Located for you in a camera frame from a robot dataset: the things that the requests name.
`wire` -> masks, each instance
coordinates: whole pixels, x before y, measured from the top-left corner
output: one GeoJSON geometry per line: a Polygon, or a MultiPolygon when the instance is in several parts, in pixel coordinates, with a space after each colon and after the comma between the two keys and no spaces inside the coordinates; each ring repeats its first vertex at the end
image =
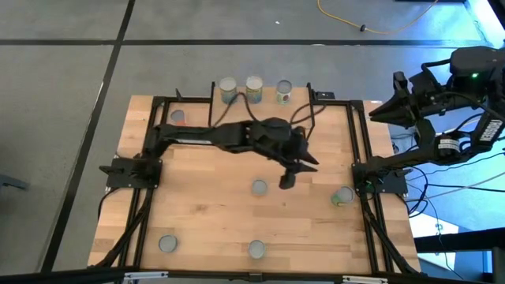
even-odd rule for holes
{"type": "MultiPolygon", "coordinates": [[[[310,119],[312,117],[311,114],[309,114],[308,116],[302,118],[302,119],[298,119],[298,120],[294,120],[294,117],[301,111],[303,110],[304,108],[310,106],[310,103],[306,103],[305,105],[303,106],[300,106],[298,107],[294,112],[293,112],[293,115],[291,115],[291,119],[290,119],[290,125],[295,125],[295,124],[298,124],[298,123],[302,123],[303,121],[306,121],[307,119],[310,119]]],[[[323,112],[323,110],[326,109],[326,105],[323,105],[323,107],[321,107],[319,110],[315,111],[314,112],[314,116],[320,114],[323,112]]]]}
{"type": "Polygon", "coordinates": [[[447,63],[450,63],[450,59],[444,59],[440,60],[437,62],[426,62],[421,64],[421,70],[423,73],[429,77],[429,80],[433,83],[433,86],[436,88],[437,91],[441,92],[442,91],[442,86],[440,85],[439,81],[435,78],[435,75],[433,75],[432,71],[428,69],[428,67],[434,67],[434,66],[440,66],[440,65],[445,65],[447,63]]]}
{"type": "Polygon", "coordinates": [[[412,150],[412,149],[414,149],[415,147],[417,147],[417,145],[411,146],[410,148],[408,148],[408,149],[406,150],[406,152],[407,152],[407,151],[410,151],[410,150],[412,150]]]}
{"type": "MultiPolygon", "coordinates": [[[[435,187],[445,187],[445,188],[461,188],[461,187],[464,187],[463,185],[436,185],[436,184],[429,184],[429,185],[435,186],[435,187]]],[[[484,188],[478,188],[478,187],[473,187],[473,186],[470,186],[470,187],[468,187],[466,189],[475,189],[475,190],[482,190],[482,191],[488,191],[488,192],[503,192],[503,193],[505,193],[505,190],[484,189],[484,188]]]]}
{"type": "Polygon", "coordinates": [[[454,190],[451,190],[451,191],[448,191],[448,192],[442,192],[442,193],[440,193],[440,194],[437,194],[437,195],[434,195],[434,196],[430,196],[430,197],[429,197],[429,199],[432,199],[432,198],[435,198],[435,197],[438,197],[438,196],[442,196],[442,195],[446,195],[446,194],[449,194],[449,193],[457,192],[457,191],[460,191],[460,190],[463,190],[463,189],[471,189],[472,187],[475,187],[475,186],[477,186],[477,185],[482,185],[483,183],[486,183],[486,182],[488,182],[488,181],[492,181],[492,180],[494,180],[494,179],[496,179],[496,178],[499,178],[499,177],[503,176],[504,174],[505,174],[505,171],[504,171],[504,172],[502,172],[501,174],[497,174],[497,175],[496,175],[496,176],[494,176],[494,177],[490,177],[490,178],[488,178],[488,179],[486,179],[486,180],[479,181],[478,183],[475,183],[475,184],[473,184],[473,185],[463,186],[463,187],[460,187],[460,188],[458,188],[458,189],[454,189],[454,190]]]}
{"type": "MultiPolygon", "coordinates": [[[[414,186],[414,185],[411,185],[409,183],[407,183],[408,186],[414,188],[414,189],[417,189],[419,192],[422,193],[422,190],[419,189],[417,186],[414,186]]],[[[439,214],[437,213],[436,211],[436,208],[435,208],[435,205],[433,205],[432,201],[430,199],[427,199],[427,204],[428,202],[432,205],[432,208],[433,208],[433,212],[435,212],[435,218],[436,218],[436,229],[438,230],[438,233],[439,233],[439,242],[440,242],[440,245],[442,245],[442,248],[447,250],[447,248],[445,247],[445,245],[443,245],[442,243],[442,232],[440,232],[440,220],[439,220],[439,214]]],[[[454,269],[452,269],[450,266],[449,266],[449,262],[447,261],[447,253],[444,252],[443,253],[445,255],[445,265],[447,266],[447,268],[449,268],[450,271],[452,271],[454,274],[456,274],[461,280],[464,280],[463,277],[458,274],[456,271],[454,271],[454,269]]]]}
{"type": "Polygon", "coordinates": [[[425,183],[425,190],[423,190],[423,191],[422,191],[421,196],[419,197],[419,200],[417,201],[417,203],[416,203],[416,204],[414,204],[414,205],[412,206],[412,208],[410,208],[410,210],[409,210],[409,215],[410,215],[410,214],[412,214],[414,211],[416,211],[416,209],[417,209],[417,208],[419,207],[419,205],[421,204],[421,201],[425,198],[425,196],[426,196],[426,191],[428,190],[428,183],[429,183],[429,182],[428,182],[428,177],[426,177],[426,174],[425,174],[425,172],[424,172],[423,170],[421,170],[420,168],[418,168],[418,167],[416,167],[416,166],[410,166],[410,167],[411,167],[411,168],[413,168],[413,169],[419,170],[419,171],[423,174],[423,176],[425,177],[426,183],[425,183]]]}
{"type": "Polygon", "coordinates": [[[462,94],[462,93],[458,93],[458,92],[444,92],[444,95],[456,95],[458,97],[466,99],[466,100],[470,101],[471,103],[473,103],[474,105],[479,106],[481,109],[485,110],[486,112],[488,112],[489,114],[491,114],[495,118],[498,118],[499,120],[505,122],[505,117],[503,115],[495,112],[494,110],[490,109],[488,106],[485,106],[484,104],[478,102],[476,99],[472,98],[471,96],[469,96],[467,94],[462,94]]]}
{"type": "MultiPolygon", "coordinates": [[[[433,172],[431,172],[431,173],[427,173],[426,175],[436,174],[436,173],[441,173],[441,172],[448,171],[448,170],[453,170],[453,169],[458,169],[458,168],[460,168],[460,167],[462,167],[462,166],[469,166],[469,165],[473,165],[474,163],[478,163],[478,162],[480,162],[480,161],[484,161],[484,160],[487,160],[487,159],[491,159],[491,158],[494,158],[494,157],[496,157],[496,156],[498,156],[498,155],[505,155],[505,148],[504,148],[503,150],[504,150],[504,152],[501,152],[501,153],[498,153],[498,154],[494,154],[494,155],[491,155],[491,156],[489,156],[489,157],[485,157],[485,158],[482,158],[482,159],[478,159],[478,160],[477,160],[477,161],[475,161],[475,162],[465,163],[465,164],[462,164],[462,165],[459,165],[459,166],[450,166],[450,167],[448,167],[448,168],[447,168],[447,169],[445,169],[445,170],[435,170],[435,171],[433,171],[433,172]]],[[[407,180],[407,181],[413,181],[413,180],[418,179],[418,178],[420,178],[420,177],[422,177],[422,175],[417,176],[417,177],[414,177],[414,178],[411,178],[411,179],[409,179],[409,180],[407,180]]]]}
{"type": "MultiPolygon", "coordinates": [[[[442,243],[442,232],[440,232],[440,220],[439,220],[439,214],[436,212],[436,208],[435,208],[435,205],[433,205],[432,201],[431,200],[428,200],[428,202],[432,205],[432,208],[433,208],[433,212],[435,212],[435,218],[436,218],[436,230],[438,230],[439,232],[439,242],[440,242],[440,245],[442,245],[442,248],[447,250],[447,248],[445,247],[445,245],[443,245],[442,243]]],[[[465,280],[463,279],[463,277],[458,274],[458,272],[456,272],[454,269],[452,269],[450,266],[449,266],[449,262],[447,261],[447,253],[446,252],[443,252],[443,255],[445,256],[445,265],[447,266],[447,268],[449,268],[450,271],[452,271],[454,274],[456,274],[461,280],[465,280]]]]}
{"type": "MultiPolygon", "coordinates": [[[[470,119],[471,119],[471,118],[474,118],[474,117],[476,117],[476,116],[479,116],[479,115],[482,115],[482,114],[475,114],[475,116],[470,117],[470,119]]],[[[473,120],[471,120],[471,121],[464,121],[464,122],[462,122],[462,124],[461,124],[460,126],[458,126],[457,128],[444,130],[444,131],[442,131],[441,133],[435,133],[435,136],[440,136],[440,135],[442,135],[442,134],[444,134],[444,133],[449,133],[449,132],[452,132],[452,131],[455,131],[455,130],[459,130],[459,129],[460,129],[460,128],[462,128],[462,127],[465,127],[465,126],[468,126],[468,125],[472,125],[473,123],[478,122],[478,121],[480,121],[480,119],[473,119],[473,120]]],[[[405,138],[409,138],[409,137],[413,137],[413,133],[410,133],[410,134],[408,134],[408,133],[403,133],[403,134],[394,135],[394,136],[391,136],[391,139],[392,139],[392,140],[395,140],[395,139],[405,139],[405,138]]],[[[499,138],[499,139],[498,139],[498,141],[500,141],[500,139],[501,139],[501,140],[505,140],[505,136],[504,136],[504,137],[502,137],[502,138],[499,138]]]]}
{"type": "Polygon", "coordinates": [[[103,201],[110,195],[112,194],[113,192],[116,192],[118,188],[111,188],[109,190],[109,192],[107,192],[103,197],[102,199],[100,200],[100,203],[98,205],[98,220],[100,220],[100,214],[102,213],[102,205],[103,205],[103,201]]]}
{"type": "Polygon", "coordinates": [[[228,110],[230,110],[231,106],[233,105],[233,103],[235,103],[235,100],[237,100],[237,97],[240,96],[240,95],[244,98],[245,108],[247,109],[247,113],[249,114],[249,116],[251,117],[251,119],[254,120],[254,121],[258,121],[258,118],[256,118],[254,116],[253,112],[251,111],[251,108],[249,107],[249,102],[248,102],[247,97],[245,96],[245,94],[243,92],[238,92],[228,102],[228,105],[226,106],[226,109],[223,111],[223,114],[221,114],[221,117],[219,117],[219,119],[214,123],[214,125],[211,125],[211,122],[209,122],[208,126],[211,127],[211,128],[215,128],[219,123],[221,123],[221,121],[224,119],[224,117],[226,116],[226,114],[228,114],[228,110]]]}
{"type": "Polygon", "coordinates": [[[333,19],[336,19],[338,21],[341,21],[342,23],[346,23],[346,24],[349,24],[355,28],[359,28],[360,31],[364,32],[364,31],[368,31],[368,32],[372,32],[372,33],[376,33],[376,34],[380,34],[380,35],[390,35],[390,34],[395,34],[397,32],[401,32],[403,31],[404,29],[410,27],[411,25],[415,24],[417,21],[419,21],[419,19],[421,19],[434,5],[436,5],[436,3],[438,2],[439,0],[435,0],[423,13],[421,13],[419,16],[417,16],[415,19],[413,19],[410,23],[404,25],[403,27],[401,28],[397,28],[395,30],[392,30],[392,31],[387,31],[387,32],[380,32],[380,31],[376,31],[374,29],[371,29],[371,28],[366,28],[366,26],[363,24],[363,25],[358,25],[358,24],[355,24],[353,23],[352,21],[348,21],[348,20],[345,20],[345,19],[342,19],[341,17],[337,17],[335,15],[332,15],[328,12],[326,12],[325,10],[323,10],[323,7],[321,7],[321,1],[320,0],[317,0],[317,8],[319,8],[319,11],[321,11],[321,13],[325,14],[326,16],[330,17],[330,18],[333,18],[333,19]]]}
{"type": "MultiPolygon", "coordinates": [[[[414,201],[417,201],[417,200],[407,200],[406,203],[407,202],[414,202],[414,201]]],[[[425,206],[417,214],[415,214],[415,215],[409,215],[409,218],[417,217],[418,215],[421,215],[421,214],[423,214],[425,212],[426,208],[428,207],[428,201],[427,200],[421,200],[421,202],[423,202],[423,201],[425,202],[425,206]]]]}
{"type": "Polygon", "coordinates": [[[474,121],[477,122],[479,121],[479,119],[476,119],[476,120],[472,120],[470,121],[472,118],[477,118],[477,117],[480,117],[482,114],[474,114],[472,115],[471,117],[465,119],[460,125],[458,125],[458,127],[456,127],[453,131],[458,131],[460,130],[461,127],[464,127],[466,125],[469,125],[469,124],[472,124],[474,121]]]}

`black cable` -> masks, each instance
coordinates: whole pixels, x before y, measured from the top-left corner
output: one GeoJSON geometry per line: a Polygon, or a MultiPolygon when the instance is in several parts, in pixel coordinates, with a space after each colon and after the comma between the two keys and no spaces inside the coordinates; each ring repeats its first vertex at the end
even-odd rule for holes
{"type": "Polygon", "coordinates": [[[444,65],[444,64],[447,64],[450,62],[451,62],[450,59],[446,59],[446,60],[441,60],[439,62],[427,62],[427,63],[421,64],[421,70],[423,71],[423,73],[425,73],[428,76],[429,80],[433,83],[433,86],[436,88],[436,90],[438,92],[442,91],[442,86],[440,85],[439,81],[435,78],[435,75],[433,75],[432,71],[430,71],[430,69],[428,69],[428,67],[444,65]]]}
{"type": "Polygon", "coordinates": [[[486,112],[488,112],[490,115],[494,116],[495,118],[498,118],[499,120],[505,122],[505,117],[503,115],[495,112],[494,110],[490,109],[488,106],[485,106],[484,104],[480,103],[475,98],[472,98],[471,96],[469,96],[467,94],[462,94],[462,93],[458,93],[458,92],[444,92],[444,95],[456,95],[458,97],[466,99],[466,100],[470,101],[471,103],[473,103],[474,105],[479,106],[481,109],[485,110],[486,112]]]}
{"type": "Polygon", "coordinates": [[[431,186],[435,186],[435,187],[444,187],[444,188],[454,188],[454,189],[458,189],[458,188],[465,188],[465,189],[475,189],[475,190],[482,190],[482,191],[489,191],[489,192],[502,192],[502,193],[505,193],[505,190],[499,190],[499,189],[483,189],[483,188],[479,188],[479,187],[473,187],[473,186],[470,186],[470,187],[466,187],[464,185],[435,185],[435,184],[428,184],[428,185],[431,185],[431,186]]]}
{"type": "MultiPolygon", "coordinates": [[[[406,201],[406,203],[408,203],[408,202],[415,202],[415,201],[417,201],[417,200],[408,200],[408,201],[406,201]]],[[[421,202],[425,202],[425,206],[417,214],[412,215],[412,216],[409,215],[409,218],[417,217],[418,215],[421,215],[421,214],[423,214],[426,211],[426,208],[428,207],[428,201],[421,200],[421,202]]]]}
{"type": "Polygon", "coordinates": [[[116,192],[116,190],[118,190],[118,188],[113,188],[113,189],[110,189],[109,192],[107,192],[103,197],[102,199],[100,200],[100,203],[98,205],[98,220],[100,220],[100,214],[102,213],[102,205],[103,205],[103,201],[110,195],[112,194],[113,192],[116,192]]]}
{"type": "Polygon", "coordinates": [[[474,114],[472,115],[471,117],[465,119],[460,125],[458,125],[458,127],[456,127],[453,131],[458,131],[461,127],[465,126],[465,123],[467,123],[468,121],[470,121],[471,119],[473,118],[476,118],[476,117],[480,117],[482,114],[474,114]]]}
{"type": "Polygon", "coordinates": [[[426,63],[423,63],[423,65],[425,65],[426,67],[435,67],[435,66],[440,66],[440,65],[446,65],[449,63],[451,63],[450,59],[444,59],[444,60],[440,60],[437,62],[426,62],[426,63]]]}
{"type": "MultiPolygon", "coordinates": [[[[412,188],[414,189],[417,189],[419,192],[422,192],[422,190],[420,190],[417,186],[413,186],[413,185],[410,185],[412,188]]],[[[433,205],[432,201],[430,199],[428,199],[428,202],[432,205],[432,208],[433,208],[433,212],[435,212],[435,218],[436,218],[436,229],[438,230],[439,232],[439,242],[440,242],[440,245],[442,245],[442,248],[444,248],[445,250],[446,247],[445,245],[443,245],[442,243],[442,232],[440,232],[440,220],[439,220],[439,214],[436,212],[436,208],[435,208],[435,205],[433,205]]],[[[449,268],[450,271],[452,271],[454,274],[456,274],[461,280],[465,280],[463,279],[463,277],[458,274],[456,271],[454,271],[450,266],[449,266],[449,263],[447,261],[447,254],[444,252],[443,253],[445,255],[445,265],[447,266],[447,268],[449,268]]]]}
{"type": "Polygon", "coordinates": [[[406,149],[406,152],[407,152],[407,151],[410,151],[410,150],[412,150],[412,149],[414,149],[415,147],[417,147],[417,145],[414,145],[414,146],[412,146],[412,147],[410,147],[410,148],[406,149]]]}
{"type": "MultiPolygon", "coordinates": [[[[290,124],[291,124],[291,125],[298,124],[298,123],[302,123],[303,121],[306,121],[306,120],[308,120],[308,119],[310,119],[310,118],[312,117],[312,115],[311,115],[311,114],[309,114],[308,116],[306,116],[306,117],[304,117],[304,118],[302,118],[302,119],[298,119],[298,120],[296,120],[296,121],[294,120],[294,117],[295,117],[295,116],[296,116],[296,115],[297,115],[297,114],[298,114],[301,110],[303,110],[304,108],[306,108],[306,107],[308,107],[308,106],[310,106],[310,103],[306,103],[305,105],[298,107],[298,108],[297,108],[297,109],[293,112],[293,114],[291,115],[291,119],[290,119],[290,124]]],[[[317,111],[315,111],[315,112],[314,112],[314,116],[316,116],[316,115],[318,115],[318,114],[322,113],[322,112],[323,112],[323,110],[324,110],[325,108],[326,108],[326,105],[323,105],[323,107],[321,107],[319,110],[317,110],[317,111]]]]}
{"type": "Polygon", "coordinates": [[[237,97],[240,96],[240,95],[244,98],[245,109],[247,109],[247,112],[248,112],[249,116],[254,121],[258,121],[258,119],[254,116],[253,112],[251,111],[251,109],[249,107],[249,101],[247,100],[247,97],[245,96],[245,94],[243,92],[238,92],[228,102],[228,105],[226,106],[226,109],[223,111],[223,114],[221,114],[221,117],[214,123],[214,125],[210,125],[210,122],[209,122],[209,127],[215,128],[224,119],[224,117],[226,116],[226,114],[228,114],[228,110],[230,110],[231,106],[237,100],[237,97]]]}
{"type": "MultiPolygon", "coordinates": [[[[462,167],[462,166],[469,166],[469,165],[473,165],[474,163],[478,163],[478,162],[480,162],[480,161],[484,161],[484,160],[487,160],[487,159],[491,159],[491,158],[494,158],[494,157],[496,157],[496,156],[498,156],[498,155],[505,155],[505,148],[504,148],[503,150],[504,150],[504,151],[503,151],[503,152],[501,152],[501,153],[494,154],[494,155],[491,155],[491,156],[489,156],[489,157],[485,157],[485,158],[482,158],[482,159],[478,159],[477,161],[474,161],[474,162],[471,162],[471,163],[464,163],[464,164],[459,165],[459,166],[449,166],[447,169],[444,169],[444,170],[435,170],[435,171],[433,171],[433,172],[431,172],[431,173],[427,173],[426,175],[436,174],[436,173],[441,173],[441,172],[448,171],[448,170],[453,170],[453,169],[458,169],[458,168],[460,168],[460,167],[462,167]]],[[[407,180],[407,181],[413,181],[413,180],[416,180],[416,179],[418,179],[418,178],[420,178],[420,177],[422,177],[422,175],[417,176],[417,177],[414,177],[414,178],[411,178],[411,179],[409,179],[409,180],[407,180]]]]}
{"type": "Polygon", "coordinates": [[[428,183],[429,183],[429,182],[428,182],[428,177],[426,177],[426,173],[425,173],[423,170],[421,170],[420,168],[418,168],[418,167],[416,167],[416,166],[409,166],[409,167],[411,167],[411,168],[413,168],[413,169],[416,169],[416,170],[419,170],[419,171],[423,174],[423,176],[425,177],[425,180],[426,180],[426,183],[425,183],[425,190],[423,190],[423,191],[422,191],[421,196],[419,197],[419,200],[417,201],[417,203],[416,203],[416,204],[414,204],[414,205],[412,206],[412,208],[410,208],[410,210],[409,210],[409,215],[410,215],[410,214],[412,214],[414,211],[416,211],[416,209],[417,209],[417,208],[419,207],[419,205],[421,204],[421,201],[425,198],[425,196],[426,196],[426,191],[428,190],[428,183]]]}

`wooden table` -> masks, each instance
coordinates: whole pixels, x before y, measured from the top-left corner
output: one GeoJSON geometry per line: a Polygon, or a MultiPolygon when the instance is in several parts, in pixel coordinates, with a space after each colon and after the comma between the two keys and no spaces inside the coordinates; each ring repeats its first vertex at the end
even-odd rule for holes
{"type": "MultiPolygon", "coordinates": [[[[276,116],[289,120],[308,101],[307,89],[295,88],[290,104],[281,106],[275,101],[275,89],[265,88],[262,103],[252,105],[252,112],[259,119],[276,116]]],[[[151,103],[152,96],[131,98],[119,155],[133,157],[141,150],[151,103]]],[[[365,111],[377,106],[365,102],[365,111]]],[[[216,95],[211,110],[214,120],[225,107],[216,95]]],[[[206,126],[208,108],[206,103],[172,103],[169,113],[184,110],[187,125],[206,126]]],[[[223,122],[244,119],[249,116],[242,102],[231,107],[223,122]]],[[[363,156],[359,123],[356,126],[363,156]]],[[[368,130],[373,154],[392,155],[387,125],[368,121],[368,130]]],[[[330,201],[336,189],[353,184],[353,154],[344,107],[329,106],[316,116],[309,144],[310,153],[320,162],[319,171],[298,174],[295,187],[289,190],[278,188],[283,168],[257,154],[232,155],[214,147],[171,146],[162,157],[163,176],[153,197],[141,268],[369,274],[359,201],[346,207],[336,207],[330,201]],[[269,185],[266,196],[251,194],[251,184],[258,178],[269,185]],[[160,251],[159,239],[165,234],[178,238],[175,252],[160,251]],[[267,246],[261,260],[253,260],[247,253],[249,242],[255,239],[267,246]]],[[[123,233],[131,196],[131,189],[121,189],[104,202],[89,264],[99,262],[123,233]]],[[[419,270],[404,204],[386,194],[382,195],[382,204],[390,239],[419,270]]],[[[136,238],[130,242],[130,264],[136,238]]],[[[377,237],[375,244],[380,269],[384,270],[377,237]]]]}

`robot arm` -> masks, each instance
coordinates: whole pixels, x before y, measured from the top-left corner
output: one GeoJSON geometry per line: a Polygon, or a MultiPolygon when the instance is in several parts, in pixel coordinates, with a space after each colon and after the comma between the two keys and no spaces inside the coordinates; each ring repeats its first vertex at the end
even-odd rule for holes
{"type": "Polygon", "coordinates": [[[280,118],[225,123],[209,128],[157,125],[147,135],[145,151],[158,158],[172,144],[216,146],[233,154],[253,151],[273,159],[286,168],[279,182],[281,189],[294,186],[295,174],[317,171],[301,162],[318,164],[308,153],[305,130],[300,126],[292,129],[287,121],[280,118]]]}
{"type": "Polygon", "coordinates": [[[412,91],[402,72],[393,76],[395,94],[384,105],[370,113],[372,121],[403,127],[415,126],[418,149],[388,158],[372,157],[357,164],[354,180],[363,186],[378,182],[391,171],[422,163],[452,165],[463,163],[492,149],[505,128],[505,92],[503,90],[505,52],[488,47],[467,47],[455,50],[451,59],[425,63],[422,72],[410,78],[412,91]],[[451,77],[441,85],[428,67],[450,64],[451,77]],[[436,136],[425,117],[444,115],[463,107],[484,108],[472,132],[459,129],[436,136]]]}

